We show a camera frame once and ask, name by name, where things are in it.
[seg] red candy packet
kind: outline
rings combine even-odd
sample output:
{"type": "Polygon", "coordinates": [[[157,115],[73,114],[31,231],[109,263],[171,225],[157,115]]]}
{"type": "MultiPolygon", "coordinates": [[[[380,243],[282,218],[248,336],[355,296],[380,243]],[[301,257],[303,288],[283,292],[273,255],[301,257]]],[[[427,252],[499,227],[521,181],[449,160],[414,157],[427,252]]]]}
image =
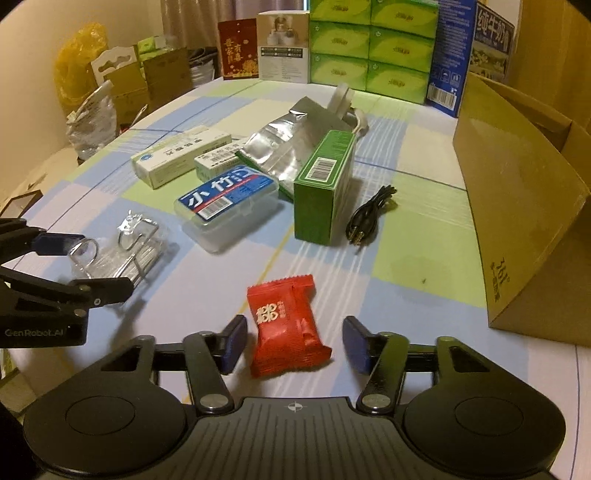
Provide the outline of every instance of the red candy packet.
{"type": "Polygon", "coordinates": [[[330,359],[332,348],[322,344],[310,308],[312,289],[312,275],[248,288],[246,297],[258,327],[253,377],[316,367],[330,359]]]}

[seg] curtain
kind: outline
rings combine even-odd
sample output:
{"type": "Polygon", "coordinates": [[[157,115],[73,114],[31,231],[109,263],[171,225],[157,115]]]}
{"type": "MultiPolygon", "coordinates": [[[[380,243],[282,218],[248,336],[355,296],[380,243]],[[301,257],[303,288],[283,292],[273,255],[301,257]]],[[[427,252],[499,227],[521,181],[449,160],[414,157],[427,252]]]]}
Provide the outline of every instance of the curtain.
{"type": "Polygon", "coordinates": [[[164,33],[181,46],[219,50],[217,23],[253,18],[267,10],[302,10],[304,0],[160,0],[164,33]]]}

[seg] small white box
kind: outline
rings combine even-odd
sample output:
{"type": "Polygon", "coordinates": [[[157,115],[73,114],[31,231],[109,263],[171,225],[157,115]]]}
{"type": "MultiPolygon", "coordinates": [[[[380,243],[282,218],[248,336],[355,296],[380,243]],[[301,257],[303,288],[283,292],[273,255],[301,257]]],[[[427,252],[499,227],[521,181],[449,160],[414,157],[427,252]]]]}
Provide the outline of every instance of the small white box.
{"type": "Polygon", "coordinates": [[[135,154],[131,161],[138,178],[157,189],[194,169],[194,158],[197,155],[215,150],[231,141],[230,134],[215,128],[193,130],[135,154]]]}
{"type": "Polygon", "coordinates": [[[256,16],[259,78],[310,83],[308,11],[273,10],[256,16]]]}
{"type": "Polygon", "coordinates": [[[195,170],[201,181],[208,181],[241,163],[236,152],[248,139],[236,140],[210,152],[195,157],[195,170]]]}

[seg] stack of tissue boxes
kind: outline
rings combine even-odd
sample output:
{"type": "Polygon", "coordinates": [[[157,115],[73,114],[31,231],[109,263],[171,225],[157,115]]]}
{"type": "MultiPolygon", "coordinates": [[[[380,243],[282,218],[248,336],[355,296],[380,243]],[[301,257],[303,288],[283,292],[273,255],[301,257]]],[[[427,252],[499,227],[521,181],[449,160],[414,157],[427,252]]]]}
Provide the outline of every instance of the stack of tissue boxes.
{"type": "Polygon", "coordinates": [[[437,0],[312,0],[311,79],[423,103],[437,0]]]}
{"type": "Polygon", "coordinates": [[[311,0],[310,79],[365,90],[370,0],[311,0]]]}

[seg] robotic arm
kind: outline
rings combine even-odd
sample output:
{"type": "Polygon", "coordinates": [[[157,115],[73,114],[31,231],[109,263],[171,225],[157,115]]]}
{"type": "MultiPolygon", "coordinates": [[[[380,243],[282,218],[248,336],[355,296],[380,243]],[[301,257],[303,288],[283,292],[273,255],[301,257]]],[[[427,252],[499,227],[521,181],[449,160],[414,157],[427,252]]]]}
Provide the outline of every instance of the robotic arm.
{"type": "MultiPolygon", "coordinates": [[[[67,255],[82,238],[27,226],[24,219],[0,219],[0,264],[29,252],[67,255]]],[[[124,302],[133,290],[126,277],[63,285],[0,267],[0,348],[83,345],[89,309],[124,302]]]]}

